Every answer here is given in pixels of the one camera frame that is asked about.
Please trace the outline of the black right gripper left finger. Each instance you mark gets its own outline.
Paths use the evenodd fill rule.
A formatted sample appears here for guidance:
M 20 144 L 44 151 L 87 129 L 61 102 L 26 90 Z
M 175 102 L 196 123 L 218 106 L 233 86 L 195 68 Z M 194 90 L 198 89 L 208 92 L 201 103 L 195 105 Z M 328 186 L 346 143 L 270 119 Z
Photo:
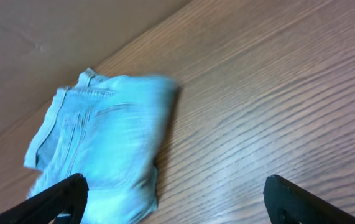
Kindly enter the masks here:
M 80 224 L 88 200 L 88 184 L 73 174 L 34 197 L 0 214 L 3 224 Z

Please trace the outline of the light blue denim shorts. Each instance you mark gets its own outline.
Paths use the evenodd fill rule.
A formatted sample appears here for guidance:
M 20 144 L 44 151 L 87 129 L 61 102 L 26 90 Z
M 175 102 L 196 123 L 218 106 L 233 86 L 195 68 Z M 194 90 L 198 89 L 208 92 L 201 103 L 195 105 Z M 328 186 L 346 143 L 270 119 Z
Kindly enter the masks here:
M 59 88 L 25 154 L 25 167 L 40 171 L 28 195 L 80 173 L 89 188 L 83 223 L 141 221 L 157 209 L 154 161 L 176 92 L 171 78 L 92 69 Z

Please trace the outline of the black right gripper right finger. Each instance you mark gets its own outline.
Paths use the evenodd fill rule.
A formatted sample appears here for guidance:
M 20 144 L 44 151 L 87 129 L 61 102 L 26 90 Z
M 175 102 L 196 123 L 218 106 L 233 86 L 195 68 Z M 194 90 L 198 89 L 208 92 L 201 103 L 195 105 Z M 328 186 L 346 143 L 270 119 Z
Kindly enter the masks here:
M 279 175 L 266 178 L 264 203 L 272 224 L 355 224 L 355 217 Z

